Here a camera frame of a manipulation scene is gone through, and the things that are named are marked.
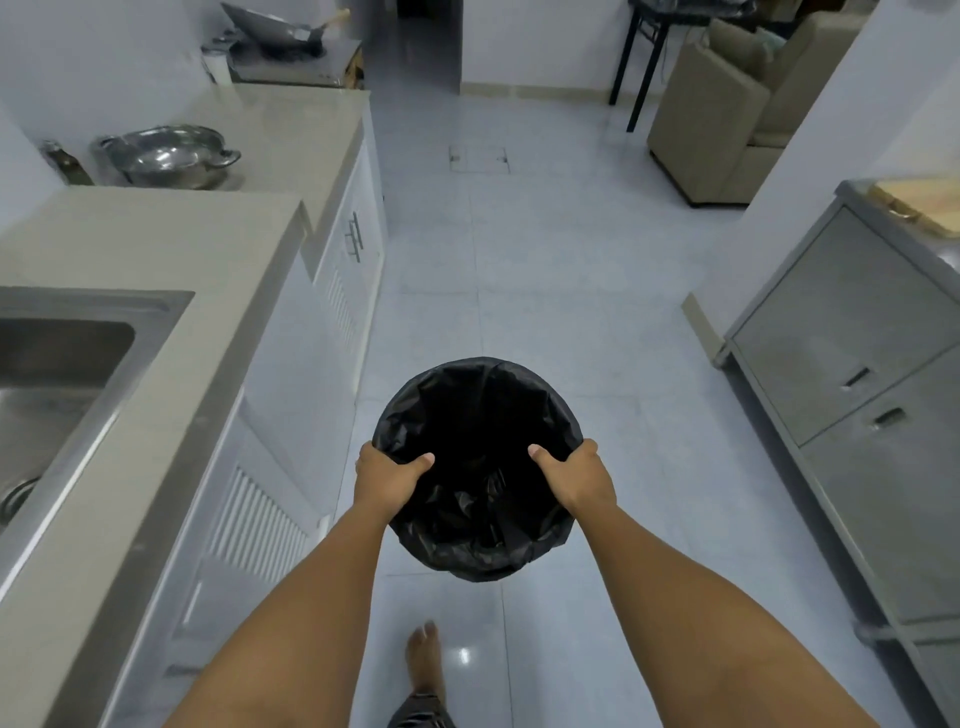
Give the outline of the person's patterned shorts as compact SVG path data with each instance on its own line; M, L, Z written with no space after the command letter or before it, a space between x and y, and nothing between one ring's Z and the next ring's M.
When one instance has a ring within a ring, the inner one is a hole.
M390 717L387 728L457 728L437 692L411 692Z

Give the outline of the person's left hand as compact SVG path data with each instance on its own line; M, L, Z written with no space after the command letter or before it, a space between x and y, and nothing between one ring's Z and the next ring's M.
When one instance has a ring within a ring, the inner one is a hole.
M402 477L402 465L372 441L364 443L355 463L353 508L387 526L410 501L419 481Z

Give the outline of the person's left forearm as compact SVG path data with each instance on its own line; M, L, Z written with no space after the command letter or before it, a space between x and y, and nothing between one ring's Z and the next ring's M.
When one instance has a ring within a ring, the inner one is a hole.
M349 728L391 513L360 499L223 645L163 728Z

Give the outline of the stainless steel sink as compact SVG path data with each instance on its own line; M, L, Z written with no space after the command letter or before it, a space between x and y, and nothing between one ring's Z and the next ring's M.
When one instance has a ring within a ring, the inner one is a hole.
M0 603L194 295L0 285Z

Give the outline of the stainless steel cabinet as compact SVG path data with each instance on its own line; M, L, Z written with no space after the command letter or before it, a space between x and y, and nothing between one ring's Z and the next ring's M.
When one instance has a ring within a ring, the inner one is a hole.
M899 645L960 728L960 240L846 180L726 334Z

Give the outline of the steel gas stove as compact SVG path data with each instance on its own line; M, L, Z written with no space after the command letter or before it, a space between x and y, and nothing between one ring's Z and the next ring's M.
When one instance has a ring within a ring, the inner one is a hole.
M268 54L249 40L238 39L227 51L235 82L362 91L365 72L360 41L334 38L323 53Z

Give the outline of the dark glass bottle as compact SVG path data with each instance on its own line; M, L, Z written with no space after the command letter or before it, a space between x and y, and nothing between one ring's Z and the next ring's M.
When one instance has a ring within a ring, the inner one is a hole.
M95 181L78 158L57 141L44 139L38 147L43 157L71 187L94 187Z

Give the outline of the person's right hand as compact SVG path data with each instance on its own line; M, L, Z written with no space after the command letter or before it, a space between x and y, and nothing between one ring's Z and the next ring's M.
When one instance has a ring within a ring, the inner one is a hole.
M593 439L584 439L565 460L560 461L562 466L558 472L542 474L558 503L575 520L581 520L582 516L597 508L618 504L614 482Z

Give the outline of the person's right forearm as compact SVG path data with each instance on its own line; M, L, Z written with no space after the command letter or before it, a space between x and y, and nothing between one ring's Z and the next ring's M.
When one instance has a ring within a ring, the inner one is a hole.
M618 504L572 510L664 728L880 728L747 593Z

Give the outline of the stainless steel pot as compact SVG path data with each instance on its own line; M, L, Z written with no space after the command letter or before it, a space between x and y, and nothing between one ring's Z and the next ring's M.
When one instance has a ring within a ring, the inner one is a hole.
M210 190L242 159L219 131L192 124L104 135L90 148L134 188Z

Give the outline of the person's bare foot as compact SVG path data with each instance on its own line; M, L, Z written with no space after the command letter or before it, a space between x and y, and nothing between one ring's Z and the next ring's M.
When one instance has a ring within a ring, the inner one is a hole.
M439 628L434 620L417 626L408 637L405 663L412 695L431 697L445 708L447 687L443 670L442 645Z

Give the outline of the black bag-lined trash bin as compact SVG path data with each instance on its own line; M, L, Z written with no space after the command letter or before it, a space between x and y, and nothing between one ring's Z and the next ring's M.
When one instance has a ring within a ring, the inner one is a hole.
M574 524L528 447L564 460L583 440L568 403L518 363L480 356L425 370L392 396L371 438L398 464L435 456L390 528L430 570L510 577L564 545Z

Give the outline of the wooden cutting board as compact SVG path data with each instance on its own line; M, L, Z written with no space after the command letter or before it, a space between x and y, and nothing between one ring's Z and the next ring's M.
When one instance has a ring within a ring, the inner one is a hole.
M960 177L880 179L870 185L868 196L931 236L960 239Z

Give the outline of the white kitchen counter cabinet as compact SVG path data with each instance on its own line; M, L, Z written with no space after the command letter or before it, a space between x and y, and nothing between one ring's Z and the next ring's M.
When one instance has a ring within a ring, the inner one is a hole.
M368 91L214 88L237 191L72 188L0 285L195 295L0 603L0 728L159 728L326 536L387 241Z

